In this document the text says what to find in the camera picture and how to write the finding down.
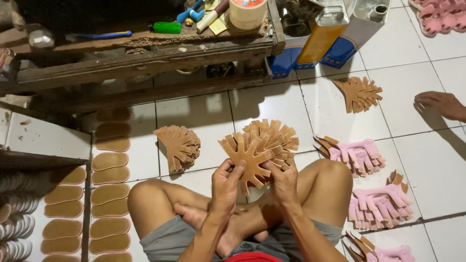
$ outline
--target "brown insole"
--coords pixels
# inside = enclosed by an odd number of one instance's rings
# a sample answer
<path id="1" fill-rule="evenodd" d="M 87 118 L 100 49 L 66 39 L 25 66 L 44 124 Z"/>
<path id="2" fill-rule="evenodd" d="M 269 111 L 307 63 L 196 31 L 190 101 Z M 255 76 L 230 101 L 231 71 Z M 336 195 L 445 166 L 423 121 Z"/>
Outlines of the brown insole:
<path id="1" fill-rule="evenodd" d="M 50 254 L 74 254 L 81 248 L 81 237 L 65 237 L 55 240 L 43 240 L 41 252 Z"/>
<path id="2" fill-rule="evenodd" d="M 111 138 L 128 135 L 131 126 L 127 123 L 103 123 L 97 127 L 96 138 Z"/>
<path id="3" fill-rule="evenodd" d="M 94 259 L 93 262 L 132 262 L 133 258 L 129 252 L 103 254 Z"/>
<path id="4" fill-rule="evenodd" d="M 50 221 L 42 231 L 42 238 L 54 240 L 63 237 L 81 235 L 82 222 L 78 220 L 54 219 Z"/>
<path id="5" fill-rule="evenodd" d="M 104 217 L 96 220 L 91 226 L 89 237 L 99 240 L 104 237 L 125 234 L 129 231 L 131 222 L 124 217 Z"/>
<path id="6" fill-rule="evenodd" d="M 91 240 L 89 252 L 100 254 L 107 252 L 121 252 L 130 247 L 131 238 L 129 234 L 113 235 L 99 240 Z"/>
<path id="7" fill-rule="evenodd" d="M 100 206 L 92 206 L 90 210 L 94 218 L 119 217 L 129 213 L 128 201 L 126 198 L 113 200 Z"/>
<path id="8" fill-rule="evenodd" d="M 92 173 L 90 180 L 94 185 L 107 183 L 122 183 L 130 178 L 130 170 L 127 166 L 109 168 Z"/>
<path id="9" fill-rule="evenodd" d="M 130 186 L 127 184 L 103 185 L 92 191 L 90 202 L 94 206 L 99 206 L 113 200 L 123 199 L 129 193 Z"/>
<path id="10" fill-rule="evenodd" d="M 56 186 L 52 192 L 45 195 L 44 201 L 47 205 L 59 204 L 67 201 L 79 200 L 84 194 L 81 186 Z"/>
<path id="11" fill-rule="evenodd" d="M 5 222 L 11 214 L 11 205 L 10 204 L 3 204 L 0 207 L 0 224 Z"/>
<path id="12" fill-rule="evenodd" d="M 125 152 L 130 148 L 130 139 L 128 136 L 97 139 L 96 148 L 98 150 Z"/>
<path id="13" fill-rule="evenodd" d="M 87 177 L 86 170 L 82 167 L 77 167 L 75 170 L 69 173 L 65 178 L 63 178 L 63 180 L 60 181 L 60 184 L 78 185 L 84 182 L 86 180 L 86 177 Z"/>
<path id="14" fill-rule="evenodd" d="M 125 153 L 105 152 L 96 155 L 92 160 L 92 170 L 102 171 L 112 167 L 124 166 L 128 163 L 128 155 Z"/>
<path id="15" fill-rule="evenodd" d="M 131 113 L 126 107 L 100 110 L 97 112 L 96 120 L 105 122 L 126 122 L 130 119 Z"/>
<path id="16" fill-rule="evenodd" d="M 49 255 L 42 262 L 80 262 L 81 258 L 71 255 Z"/>
<path id="17" fill-rule="evenodd" d="M 82 214 L 84 207 L 80 200 L 63 202 L 55 205 L 46 205 L 46 217 L 77 218 Z"/>

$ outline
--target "red shirt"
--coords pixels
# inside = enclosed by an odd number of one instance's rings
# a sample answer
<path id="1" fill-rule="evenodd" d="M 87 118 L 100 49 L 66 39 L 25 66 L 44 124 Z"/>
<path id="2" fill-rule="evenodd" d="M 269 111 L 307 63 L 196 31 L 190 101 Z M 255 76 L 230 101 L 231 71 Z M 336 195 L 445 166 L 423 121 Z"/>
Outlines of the red shirt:
<path id="1" fill-rule="evenodd" d="M 273 257 L 271 255 L 261 252 L 244 252 L 231 256 L 225 260 L 225 262 L 283 262 L 282 260 Z"/>

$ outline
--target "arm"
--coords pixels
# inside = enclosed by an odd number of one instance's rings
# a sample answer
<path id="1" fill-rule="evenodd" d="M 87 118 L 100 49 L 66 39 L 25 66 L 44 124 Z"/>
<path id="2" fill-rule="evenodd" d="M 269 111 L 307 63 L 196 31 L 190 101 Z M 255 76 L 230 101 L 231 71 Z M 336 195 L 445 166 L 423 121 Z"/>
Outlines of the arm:
<path id="1" fill-rule="evenodd" d="M 454 94 L 428 91 L 415 96 L 414 102 L 435 108 L 440 115 L 450 120 L 466 123 L 466 107 Z"/>
<path id="2" fill-rule="evenodd" d="M 238 181 L 246 169 L 246 162 L 241 160 L 234 165 L 227 159 L 212 175 L 212 208 L 206 220 L 197 231 L 192 242 L 178 258 L 179 262 L 210 262 L 220 236 L 225 230 L 228 219 L 236 205 Z"/>
<path id="3" fill-rule="evenodd" d="M 262 164 L 271 171 L 272 196 L 285 221 L 289 224 L 306 262 L 347 262 L 346 258 L 315 228 L 304 214 L 298 199 L 298 170 L 293 164 L 282 172 L 270 161 Z"/>

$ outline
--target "gray shorts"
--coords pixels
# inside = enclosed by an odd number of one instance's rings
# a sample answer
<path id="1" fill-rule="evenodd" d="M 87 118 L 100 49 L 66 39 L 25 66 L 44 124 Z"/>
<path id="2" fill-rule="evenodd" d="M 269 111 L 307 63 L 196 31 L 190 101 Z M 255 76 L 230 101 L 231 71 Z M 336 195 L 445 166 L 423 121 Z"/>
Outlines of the gray shorts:
<path id="1" fill-rule="evenodd" d="M 334 246 L 337 245 L 338 240 L 342 236 L 342 228 L 315 220 L 312 221 L 315 227 Z M 196 230 L 188 225 L 181 216 L 177 215 L 154 229 L 154 231 L 141 239 L 139 243 L 143 246 L 144 253 L 146 253 L 150 261 L 176 261 L 191 243 L 195 234 Z M 242 252 L 262 252 L 281 259 L 284 262 L 303 261 L 298 243 L 286 223 L 279 225 L 261 243 L 241 242 L 226 258 Z M 222 261 L 222 259 L 215 254 L 213 261 Z"/>

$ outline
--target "tin can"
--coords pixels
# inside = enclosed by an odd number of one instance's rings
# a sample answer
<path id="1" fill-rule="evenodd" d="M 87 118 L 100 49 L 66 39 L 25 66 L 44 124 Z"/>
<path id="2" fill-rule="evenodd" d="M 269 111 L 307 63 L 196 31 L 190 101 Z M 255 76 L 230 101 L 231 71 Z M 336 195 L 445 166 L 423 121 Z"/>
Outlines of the tin can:
<path id="1" fill-rule="evenodd" d="M 391 0 L 354 0 L 350 22 L 321 63 L 340 69 L 387 22 Z"/>
<path id="2" fill-rule="evenodd" d="M 324 8 L 315 20 L 309 21 L 311 35 L 296 60 L 296 70 L 315 68 L 349 23 L 343 0 L 312 2 Z"/>

